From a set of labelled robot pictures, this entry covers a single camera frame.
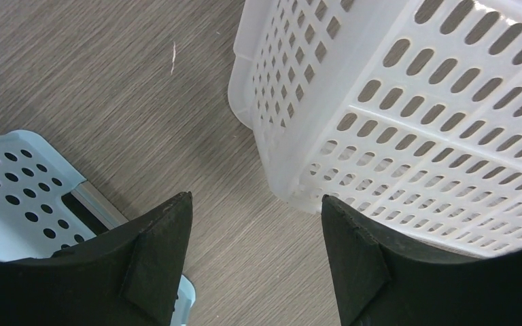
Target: white plastic basket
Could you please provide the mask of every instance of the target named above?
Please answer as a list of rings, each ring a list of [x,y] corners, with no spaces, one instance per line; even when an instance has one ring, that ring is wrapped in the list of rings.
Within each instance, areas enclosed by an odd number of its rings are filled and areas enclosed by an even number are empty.
[[[45,139],[17,130],[0,136],[0,261],[47,258],[60,249],[95,237],[61,197],[75,189],[108,229],[126,219],[96,194],[87,180]],[[181,277],[172,326],[184,326],[195,303],[195,288]]]
[[[234,51],[229,102],[280,199],[522,247],[522,0],[247,0]]]

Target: wood grain floor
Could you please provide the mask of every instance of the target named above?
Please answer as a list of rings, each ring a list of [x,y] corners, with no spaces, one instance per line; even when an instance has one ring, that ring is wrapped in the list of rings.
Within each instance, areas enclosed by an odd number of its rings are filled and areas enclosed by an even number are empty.
[[[272,196],[228,106],[242,7],[0,0],[0,134],[38,132],[130,219],[193,192],[189,325],[338,325],[319,218]]]

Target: white scratch mark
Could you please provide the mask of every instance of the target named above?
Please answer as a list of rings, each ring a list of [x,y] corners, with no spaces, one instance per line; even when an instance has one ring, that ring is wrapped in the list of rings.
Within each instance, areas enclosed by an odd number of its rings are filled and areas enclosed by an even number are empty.
[[[173,42],[173,60],[171,61],[171,75],[173,74],[173,70],[175,70],[175,55],[176,55],[175,42]]]

